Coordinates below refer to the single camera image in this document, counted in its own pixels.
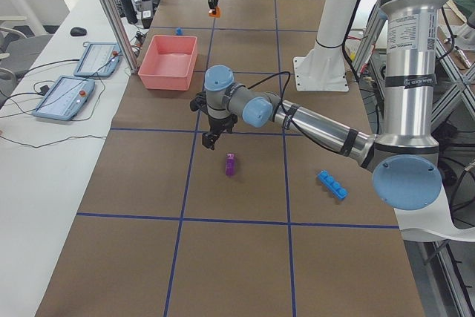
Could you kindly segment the orange block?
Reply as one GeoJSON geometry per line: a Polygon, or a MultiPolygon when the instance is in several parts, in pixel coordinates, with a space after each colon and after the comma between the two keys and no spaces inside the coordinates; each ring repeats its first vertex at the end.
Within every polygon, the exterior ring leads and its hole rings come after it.
{"type": "Polygon", "coordinates": [[[221,9],[219,7],[212,8],[209,10],[209,16],[212,18],[220,18],[221,17],[221,9]]]}

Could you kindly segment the purple block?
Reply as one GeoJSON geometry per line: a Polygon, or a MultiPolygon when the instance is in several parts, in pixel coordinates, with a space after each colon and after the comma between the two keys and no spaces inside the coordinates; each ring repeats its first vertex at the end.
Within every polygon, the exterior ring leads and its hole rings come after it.
{"type": "Polygon", "coordinates": [[[231,177],[235,174],[236,169],[236,156],[234,153],[228,153],[226,155],[226,167],[225,173],[226,176],[231,177]]]}

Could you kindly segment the long blue block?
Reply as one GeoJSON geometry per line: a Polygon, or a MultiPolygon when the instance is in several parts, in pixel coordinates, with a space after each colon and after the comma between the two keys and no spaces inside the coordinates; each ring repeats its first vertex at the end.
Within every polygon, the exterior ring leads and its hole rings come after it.
{"type": "Polygon", "coordinates": [[[338,200],[347,197],[347,190],[328,171],[320,171],[317,178],[338,200]]]}

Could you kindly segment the pink plastic box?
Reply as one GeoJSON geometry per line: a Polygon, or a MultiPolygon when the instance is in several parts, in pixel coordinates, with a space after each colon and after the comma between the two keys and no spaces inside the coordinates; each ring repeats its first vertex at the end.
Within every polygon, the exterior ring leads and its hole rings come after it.
{"type": "Polygon", "coordinates": [[[196,36],[155,35],[138,74],[147,89],[187,91],[196,60],[196,36]]]}

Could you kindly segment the grey power adapter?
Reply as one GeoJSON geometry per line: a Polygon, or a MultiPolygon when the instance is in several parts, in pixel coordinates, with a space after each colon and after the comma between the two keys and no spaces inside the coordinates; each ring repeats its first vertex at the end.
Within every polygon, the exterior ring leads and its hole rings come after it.
{"type": "Polygon", "coordinates": [[[140,20],[142,22],[142,27],[149,29],[154,18],[154,8],[153,1],[146,0],[142,1],[140,5],[140,20]]]}

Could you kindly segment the black bottle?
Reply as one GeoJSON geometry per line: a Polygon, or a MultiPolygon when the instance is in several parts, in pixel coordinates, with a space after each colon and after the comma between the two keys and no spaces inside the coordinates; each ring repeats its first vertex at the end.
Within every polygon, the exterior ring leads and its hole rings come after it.
{"type": "Polygon", "coordinates": [[[123,13],[129,24],[136,24],[138,22],[137,13],[134,9],[132,0],[120,0],[123,13]]]}

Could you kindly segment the far blue teach pendant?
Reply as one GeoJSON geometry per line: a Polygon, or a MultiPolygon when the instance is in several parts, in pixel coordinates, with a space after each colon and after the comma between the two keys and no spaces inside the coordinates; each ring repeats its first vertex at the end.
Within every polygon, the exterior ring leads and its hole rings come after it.
{"type": "Polygon", "coordinates": [[[109,77],[120,61],[121,50],[115,42],[88,42],[73,75],[109,77]]]}

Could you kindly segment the blue teach pendant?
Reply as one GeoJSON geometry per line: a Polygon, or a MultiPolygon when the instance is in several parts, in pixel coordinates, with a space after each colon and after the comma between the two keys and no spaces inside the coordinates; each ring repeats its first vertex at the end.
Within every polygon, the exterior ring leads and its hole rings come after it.
{"type": "Polygon", "coordinates": [[[109,77],[120,61],[121,50],[115,42],[88,42],[73,75],[109,77]]]}
{"type": "Polygon", "coordinates": [[[95,81],[90,78],[61,76],[35,107],[32,115],[49,120],[71,120],[88,101],[95,86],[95,81]]]}

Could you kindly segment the black computer mouse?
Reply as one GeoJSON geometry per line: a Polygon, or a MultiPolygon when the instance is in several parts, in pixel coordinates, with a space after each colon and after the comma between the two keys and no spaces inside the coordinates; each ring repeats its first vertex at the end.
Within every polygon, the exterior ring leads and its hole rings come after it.
{"type": "Polygon", "coordinates": [[[83,27],[72,27],[70,30],[70,35],[72,37],[86,36],[87,34],[87,30],[83,27]]]}

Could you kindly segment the near blue teach pendant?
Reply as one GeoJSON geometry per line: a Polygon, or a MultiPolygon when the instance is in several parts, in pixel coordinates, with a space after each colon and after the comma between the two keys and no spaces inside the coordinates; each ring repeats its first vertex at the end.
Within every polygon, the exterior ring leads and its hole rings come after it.
{"type": "Polygon", "coordinates": [[[32,115],[49,120],[71,120],[88,101],[95,86],[95,81],[90,78],[61,76],[35,107],[32,115]]]}

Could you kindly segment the aluminium frame post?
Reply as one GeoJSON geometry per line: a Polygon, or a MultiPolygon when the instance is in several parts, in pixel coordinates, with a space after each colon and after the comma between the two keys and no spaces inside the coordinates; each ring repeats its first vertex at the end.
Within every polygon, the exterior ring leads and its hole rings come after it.
{"type": "Polygon", "coordinates": [[[106,15],[106,18],[108,19],[113,34],[122,52],[122,56],[126,60],[130,72],[132,74],[136,74],[139,69],[137,58],[133,52],[129,37],[122,24],[122,20],[116,9],[114,0],[99,0],[99,2],[102,5],[102,9],[106,15]]]}

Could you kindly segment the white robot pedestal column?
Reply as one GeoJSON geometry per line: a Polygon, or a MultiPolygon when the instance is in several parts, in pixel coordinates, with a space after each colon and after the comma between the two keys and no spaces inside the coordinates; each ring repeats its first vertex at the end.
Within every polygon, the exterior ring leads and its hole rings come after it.
{"type": "Polygon", "coordinates": [[[344,64],[344,41],[353,23],[358,0],[326,0],[313,49],[293,59],[297,91],[349,90],[344,64]]]}

